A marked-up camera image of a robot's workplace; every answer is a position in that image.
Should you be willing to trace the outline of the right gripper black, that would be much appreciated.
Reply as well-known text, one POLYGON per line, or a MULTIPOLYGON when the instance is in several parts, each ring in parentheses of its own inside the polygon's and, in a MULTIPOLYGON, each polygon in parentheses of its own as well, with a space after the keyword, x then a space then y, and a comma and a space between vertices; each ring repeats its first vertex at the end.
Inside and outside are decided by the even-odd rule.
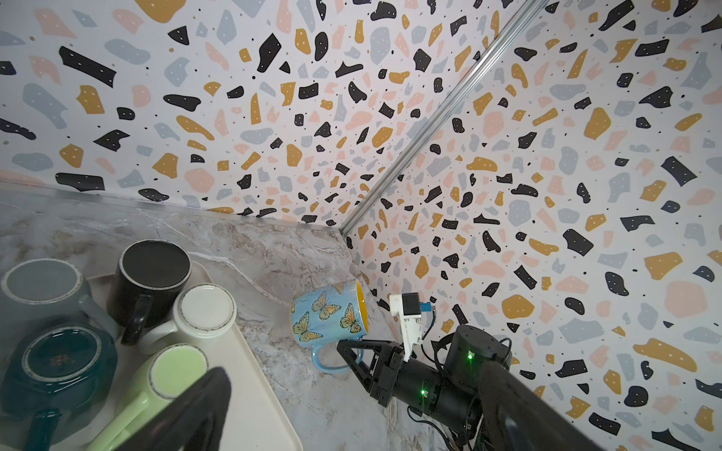
POLYGON ((415 358, 405 361, 397 343, 344 339, 337 352, 366 392, 384 407, 396 398, 448 428, 477 428, 481 421, 476 393, 415 358))

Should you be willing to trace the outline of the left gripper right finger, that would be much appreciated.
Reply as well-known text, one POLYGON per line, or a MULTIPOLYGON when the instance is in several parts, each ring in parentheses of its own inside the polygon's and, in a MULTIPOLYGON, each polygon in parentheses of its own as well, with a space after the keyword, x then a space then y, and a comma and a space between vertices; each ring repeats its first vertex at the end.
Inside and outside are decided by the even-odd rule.
POLYGON ((481 450, 598 450, 600 447, 497 362, 481 366, 481 450))

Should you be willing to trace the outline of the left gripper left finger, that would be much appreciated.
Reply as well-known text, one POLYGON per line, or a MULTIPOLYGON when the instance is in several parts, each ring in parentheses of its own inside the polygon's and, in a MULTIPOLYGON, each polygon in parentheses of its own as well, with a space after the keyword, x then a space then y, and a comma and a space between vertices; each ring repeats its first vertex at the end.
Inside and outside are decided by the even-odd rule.
POLYGON ((218 450, 231 401, 231 381, 217 366, 154 415, 139 431, 120 432, 114 450, 218 450))

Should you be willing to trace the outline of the blue butterfly mug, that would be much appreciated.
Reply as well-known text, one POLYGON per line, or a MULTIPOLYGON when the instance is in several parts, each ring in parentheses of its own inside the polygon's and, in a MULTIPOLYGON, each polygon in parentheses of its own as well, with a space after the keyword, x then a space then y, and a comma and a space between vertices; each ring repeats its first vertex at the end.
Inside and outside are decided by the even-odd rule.
POLYGON ((348 365, 326 366, 323 347, 342 340, 359 340, 369 332, 369 317, 361 284, 349 280, 301 295, 291 302, 291 331, 296 343, 311 349, 312 363, 326 374, 349 370, 348 365))

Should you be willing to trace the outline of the light green mug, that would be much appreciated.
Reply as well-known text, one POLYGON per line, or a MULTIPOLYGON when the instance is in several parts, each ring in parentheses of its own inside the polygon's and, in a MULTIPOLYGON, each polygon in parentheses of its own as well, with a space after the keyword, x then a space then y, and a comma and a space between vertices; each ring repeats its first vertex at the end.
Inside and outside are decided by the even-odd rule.
POLYGON ((176 344, 158 351, 135 372, 115 417, 88 448, 117 449, 208 370, 206 353, 191 344, 176 344))

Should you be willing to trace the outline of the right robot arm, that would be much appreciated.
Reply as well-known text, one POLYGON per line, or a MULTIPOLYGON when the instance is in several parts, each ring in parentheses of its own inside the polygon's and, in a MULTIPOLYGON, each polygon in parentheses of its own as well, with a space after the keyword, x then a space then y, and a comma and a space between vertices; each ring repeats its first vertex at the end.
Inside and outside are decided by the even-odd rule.
POLYGON ((471 445, 483 419, 482 366, 508 369, 511 340, 498 340, 483 330, 461 325, 432 344, 434 353, 446 351, 446 360, 426 365, 405 355, 404 345, 388 340, 338 342, 337 351, 366 392, 387 407, 398 400, 410 418, 441 433, 449 449, 471 445))

